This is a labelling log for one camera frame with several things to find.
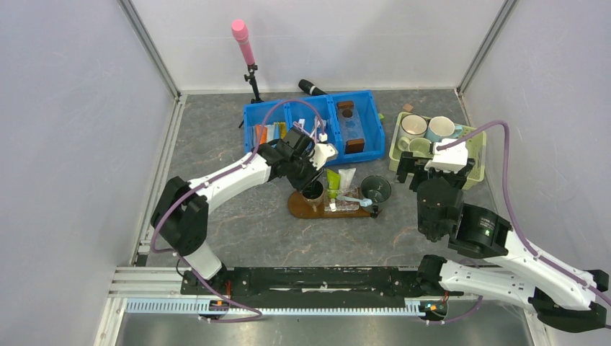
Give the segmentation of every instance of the green tube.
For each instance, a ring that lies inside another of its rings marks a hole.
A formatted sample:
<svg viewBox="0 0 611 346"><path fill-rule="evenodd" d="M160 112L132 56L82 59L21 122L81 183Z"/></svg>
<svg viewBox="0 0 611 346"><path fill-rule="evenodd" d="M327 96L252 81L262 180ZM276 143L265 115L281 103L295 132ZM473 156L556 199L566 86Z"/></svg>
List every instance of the green tube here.
<svg viewBox="0 0 611 346"><path fill-rule="evenodd" d="M326 179L329 182L329 191L330 190L339 190L339 174L331 171L330 169L326 170ZM337 192L330 192L329 198L337 197Z"/></svg>

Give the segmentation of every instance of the gray floor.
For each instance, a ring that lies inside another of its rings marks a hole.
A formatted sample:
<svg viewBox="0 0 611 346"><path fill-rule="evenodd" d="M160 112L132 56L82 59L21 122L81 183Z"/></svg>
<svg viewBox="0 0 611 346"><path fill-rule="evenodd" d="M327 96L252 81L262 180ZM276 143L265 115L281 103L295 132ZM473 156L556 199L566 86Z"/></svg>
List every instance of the gray floor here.
<svg viewBox="0 0 611 346"><path fill-rule="evenodd" d="M373 92L378 111L386 118L386 148L397 114L405 103L414 112L444 115L466 123L453 90L393 90ZM263 94L265 100L302 97L301 93ZM212 173L244 155L244 132L238 129L248 94L188 96L171 160L169 177L192 179ZM376 174L392 182L388 155L376 161L334 166L356 167L354 181ZM416 230L416 194L407 185L393 184L393 203L378 219L346 218L302 220L288 212L293 191L286 179L255 187L219 207L210 215L208 241L228 266L418 265L424 254L458 260L447 249L447 239L427 241ZM468 203L494 209L485 182L465 194ZM158 246L165 247L161 240ZM170 254L151 254L147 265L176 264Z"/></svg>
<svg viewBox="0 0 611 346"><path fill-rule="evenodd" d="M472 304L451 301L448 316ZM484 303L463 323L430 327L406 316L268 316L265 321L219 325L191 315L127 314L117 345L528 346L532 340L523 316L512 306L495 303Z"/></svg>

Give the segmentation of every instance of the mug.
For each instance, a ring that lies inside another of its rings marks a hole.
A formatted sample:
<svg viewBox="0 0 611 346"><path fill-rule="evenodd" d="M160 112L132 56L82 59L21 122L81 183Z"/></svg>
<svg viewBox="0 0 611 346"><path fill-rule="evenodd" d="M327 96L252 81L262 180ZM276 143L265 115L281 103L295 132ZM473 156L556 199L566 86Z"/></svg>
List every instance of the mug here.
<svg viewBox="0 0 611 346"><path fill-rule="evenodd" d="M372 218L378 217L378 213L384 208L390 197L391 184L388 180L378 175L371 175L361 182L360 198L369 198L373 202L372 205L362 208L371 213Z"/></svg>
<svg viewBox="0 0 611 346"><path fill-rule="evenodd" d="M323 192L323 183L319 182L318 180L312 185L303 189L301 192L301 196L303 197L304 201L312 207L314 213L318 211L318 206L323 202Z"/></svg>
<svg viewBox="0 0 611 346"><path fill-rule="evenodd" d="M408 151L411 151L414 156L432 157L431 141L426 138L414 138L409 142Z"/></svg>
<svg viewBox="0 0 611 346"><path fill-rule="evenodd" d="M439 142L443 138L457 138L463 133L461 125L455 125L453 121L446 117L434 117L429 121L426 139L431 142Z"/></svg>
<svg viewBox="0 0 611 346"><path fill-rule="evenodd" d="M409 142L415 138L424 137L427 132L427 121L420 115L410 114L401 120L397 147L401 151L407 151Z"/></svg>

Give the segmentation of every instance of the brown wooden board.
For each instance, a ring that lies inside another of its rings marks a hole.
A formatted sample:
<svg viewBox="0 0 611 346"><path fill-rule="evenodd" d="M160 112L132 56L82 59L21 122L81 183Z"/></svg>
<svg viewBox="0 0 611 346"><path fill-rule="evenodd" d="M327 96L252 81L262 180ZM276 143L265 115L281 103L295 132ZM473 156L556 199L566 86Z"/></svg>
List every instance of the brown wooden board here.
<svg viewBox="0 0 611 346"><path fill-rule="evenodd" d="M359 208L353 212L325 213L324 203L316 208L316 212L309 206L298 191L293 192L288 198L288 210L296 218L365 218L371 216L368 211Z"/></svg>

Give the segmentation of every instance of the metal frame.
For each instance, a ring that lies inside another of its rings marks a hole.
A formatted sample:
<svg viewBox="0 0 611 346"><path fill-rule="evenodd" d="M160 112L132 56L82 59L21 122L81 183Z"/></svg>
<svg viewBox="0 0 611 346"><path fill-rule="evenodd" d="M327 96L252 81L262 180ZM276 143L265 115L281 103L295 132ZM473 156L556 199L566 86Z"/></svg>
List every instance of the metal frame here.
<svg viewBox="0 0 611 346"><path fill-rule="evenodd" d="M479 70L482 61L484 60L484 58L488 54L488 51L490 50L490 47L498 37L499 32L505 25L505 22L507 21L509 15L512 13L512 10L515 7L516 3L517 0L505 0L503 5L501 6L499 13L496 15L496 18L494 18L494 21L492 22L492 26L490 26L488 33L483 39L483 42L481 43L476 53L476 56L471 61L469 68L467 68L467 72L465 73L463 80L461 80L458 87L456 87L456 92L458 93L460 99L462 99L462 95L469 87L469 84L473 80L473 77L475 76L477 70Z"/></svg>
<svg viewBox="0 0 611 346"><path fill-rule="evenodd" d="M489 271L506 272L503 268L485 267ZM126 313L163 313L163 314L197 314L207 310L208 302L218 300L215 296L181 296L182 278L173 267L118 267L112 279L102 320L100 322L94 346L114 346L119 335L122 319ZM416 302L441 299L438 296L406 299L405 311L362 311L359 315L409 315L410 306ZM451 301L474 301L476 296L466 295L450 297ZM353 311L300 311L299 314L315 315L350 315ZM278 311L266 311L266 314L279 314ZM534 346L551 346L546 326L536 315L525 312L527 327Z"/></svg>
<svg viewBox="0 0 611 346"><path fill-rule="evenodd" d="M144 26L142 19L138 15L138 11L136 11L133 2L131 0L118 1L119 5L125 13L125 16L129 19L132 28L138 36L138 39L140 39L142 46L146 50L148 57L151 58L153 64L159 72L159 75L161 76L161 79L164 80L168 91L170 92L170 94L172 94L172 96L174 96L175 99L178 99L180 97L180 89L178 89L176 83L174 83L174 80L172 79L168 68L166 67L166 64L164 63L163 59L161 59L161 55L159 55L159 51L155 47L151 36L148 34L148 31L146 31L146 27Z"/></svg>
<svg viewBox="0 0 611 346"><path fill-rule="evenodd" d="M187 95L181 96L174 104L174 110L172 111L171 117L167 124L167 131L164 138L164 145L161 148L159 154L159 162L155 171L155 176L151 185L151 194L148 196L146 208L142 215L142 219L138 224L139 237L137 244L134 246L134 253L132 255L132 262L136 263L138 256L146 256L149 252L149 245L151 243L151 226L149 220L151 220L151 214L155 208L155 203L163 192L164 182L168 177L168 170L170 168L171 157L174 153L174 146L176 145L176 138L178 136L178 130L180 129L180 121L182 120L182 113L184 112L184 103L187 101Z"/></svg>

